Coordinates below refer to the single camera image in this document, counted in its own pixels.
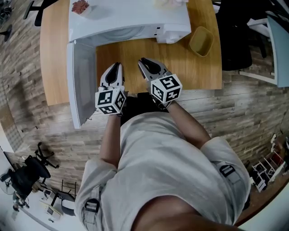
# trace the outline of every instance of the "white box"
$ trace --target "white box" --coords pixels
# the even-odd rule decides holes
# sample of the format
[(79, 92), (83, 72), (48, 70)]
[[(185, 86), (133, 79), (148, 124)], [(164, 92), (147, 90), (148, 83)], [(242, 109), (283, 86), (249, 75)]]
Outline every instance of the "white box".
[(105, 115), (119, 114), (126, 97), (119, 88), (95, 93), (95, 107)]
[(151, 94), (162, 103), (176, 100), (182, 92), (182, 83), (176, 74), (151, 81)]

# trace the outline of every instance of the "white desk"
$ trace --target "white desk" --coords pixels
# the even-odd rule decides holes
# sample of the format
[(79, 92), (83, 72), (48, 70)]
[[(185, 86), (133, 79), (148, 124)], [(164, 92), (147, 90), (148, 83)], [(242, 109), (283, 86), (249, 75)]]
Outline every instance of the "white desk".
[(289, 33), (270, 16), (264, 21), (267, 24), (274, 56), (274, 79), (258, 74), (239, 71), (239, 74), (263, 80), (279, 88), (289, 86)]

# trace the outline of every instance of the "black chair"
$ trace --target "black chair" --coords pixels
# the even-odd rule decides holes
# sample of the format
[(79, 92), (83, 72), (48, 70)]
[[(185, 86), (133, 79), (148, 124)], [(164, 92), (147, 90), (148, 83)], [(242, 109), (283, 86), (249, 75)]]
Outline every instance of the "black chair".
[(57, 2), (57, 0), (44, 0), (42, 2), (41, 6), (33, 6), (34, 1), (30, 2), (30, 4), (28, 5), (28, 7), (25, 11), (23, 19), (27, 19), (30, 11), (38, 11), (38, 14), (35, 18), (34, 25), (36, 27), (40, 27), (41, 21), (42, 21), (43, 10), (55, 2)]
[(41, 163), (44, 164), (45, 166), (48, 166), (50, 165), (51, 167), (53, 168), (59, 168), (59, 165), (56, 165), (54, 166), (53, 164), (51, 164), (47, 159), (49, 159), (50, 157), (52, 157), (54, 155), (54, 152), (51, 152), (51, 154), (47, 157), (45, 157), (42, 153), (42, 150), (40, 148), (42, 142), (39, 142), (37, 147), (38, 147), (38, 150), (35, 151), (35, 154), (36, 154), (36, 157), (40, 158), (41, 160)]
[[(222, 0), (216, 14), (222, 52), (223, 70), (238, 70), (252, 65), (249, 45), (258, 46), (263, 58), (266, 57), (265, 46), (260, 35), (247, 26), (251, 18), (266, 16), (259, 0), (232, 1)], [(250, 33), (256, 40), (249, 41)]]
[(29, 156), (24, 162), (26, 166), (16, 171), (9, 169), (8, 173), (1, 177), (1, 181), (11, 178), (12, 187), (23, 201), (31, 193), (32, 186), (40, 177), (50, 178), (49, 171), (37, 158)]
[[(66, 187), (66, 188), (70, 188), (68, 193), (63, 192), (63, 186)], [(70, 194), (71, 189), (74, 189), (74, 196)], [(70, 215), (70, 216), (75, 216), (74, 209), (67, 208), (66, 206), (64, 206), (63, 205), (63, 201), (75, 202), (75, 198), (76, 198), (76, 182), (75, 182), (75, 186), (72, 188), (72, 187), (63, 185), (63, 180), (62, 180), (61, 191), (59, 191), (58, 194), (61, 197), (61, 209), (62, 209), (62, 212), (67, 214), (67, 215)]]
[(4, 7), (4, 3), (0, 3), (0, 25), (3, 25), (10, 18), (12, 14), (12, 7)]
[(12, 25), (9, 25), (6, 31), (0, 32), (0, 35), (4, 35), (4, 41), (7, 42), (12, 32)]

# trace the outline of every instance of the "open door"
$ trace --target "open door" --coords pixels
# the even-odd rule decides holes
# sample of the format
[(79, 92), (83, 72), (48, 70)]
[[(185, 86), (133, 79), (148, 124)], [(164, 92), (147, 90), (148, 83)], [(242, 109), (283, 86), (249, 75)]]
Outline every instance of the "open door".
[(76, 41), (67, 45), (67, 82), (73, 124), (80, 129), (95, 111), (95, 47)]

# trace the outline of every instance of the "white t-shirt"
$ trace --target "white t-shirt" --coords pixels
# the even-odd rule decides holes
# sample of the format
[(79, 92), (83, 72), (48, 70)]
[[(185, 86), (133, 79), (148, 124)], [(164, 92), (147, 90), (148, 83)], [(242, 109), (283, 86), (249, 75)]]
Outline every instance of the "white t-shirt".
[(183, 199), (212, 221), (233, 225), (250, 191), (249, 174), (226, 140), (213, 138), (199, 150), (163, 112), (138, 115), (121, 127), (118, 169), (97, 158), (86, 163), (75, 202), (80, 219), (98, 185), (103, 186), (102, 224), (96, 230), (105, 231), (131, 230), (139, 210), (164, 195)]

